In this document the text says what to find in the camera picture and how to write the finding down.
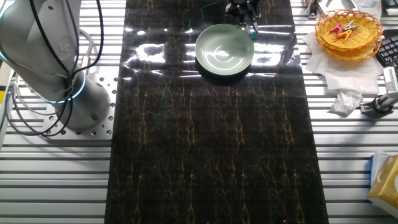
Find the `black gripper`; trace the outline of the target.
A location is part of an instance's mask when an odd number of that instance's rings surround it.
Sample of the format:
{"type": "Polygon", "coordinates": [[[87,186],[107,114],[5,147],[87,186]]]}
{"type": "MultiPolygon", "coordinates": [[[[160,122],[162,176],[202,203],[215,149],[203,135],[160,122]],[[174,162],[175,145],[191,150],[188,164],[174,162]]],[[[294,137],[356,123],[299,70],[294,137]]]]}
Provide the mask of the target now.
{"type": "Polygon", "coordinates": [[[231,0],[225,7],[227,17],[231,17],[237,24],[241,24],[244,30],[250,34],[248,18],[250,19],[253,29],[258,32],[257,20],[261,18],[259,12],[259,0],[231,0]]]}

